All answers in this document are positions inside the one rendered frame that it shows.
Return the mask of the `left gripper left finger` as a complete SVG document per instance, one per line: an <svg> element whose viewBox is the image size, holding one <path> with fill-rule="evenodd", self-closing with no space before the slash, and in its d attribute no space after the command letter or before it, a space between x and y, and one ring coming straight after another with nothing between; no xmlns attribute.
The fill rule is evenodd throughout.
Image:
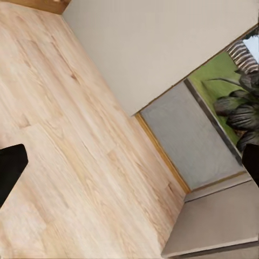
<svg viewBox="0 0 259 259"><path fill-rule="evenodd" d="M0 208L28 164L23 144L0 149Z"/></svg>

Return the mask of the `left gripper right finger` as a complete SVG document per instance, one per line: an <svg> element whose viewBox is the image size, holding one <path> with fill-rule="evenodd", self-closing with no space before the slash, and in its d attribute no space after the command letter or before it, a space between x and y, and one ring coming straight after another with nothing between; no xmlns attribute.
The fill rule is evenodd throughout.
<svg viewBox="0 0 259 259"><path fill-rule="evenodd" d="M242 163L247 169L252 179L259 185L259 146L254 144L246 144Z"/></svg>

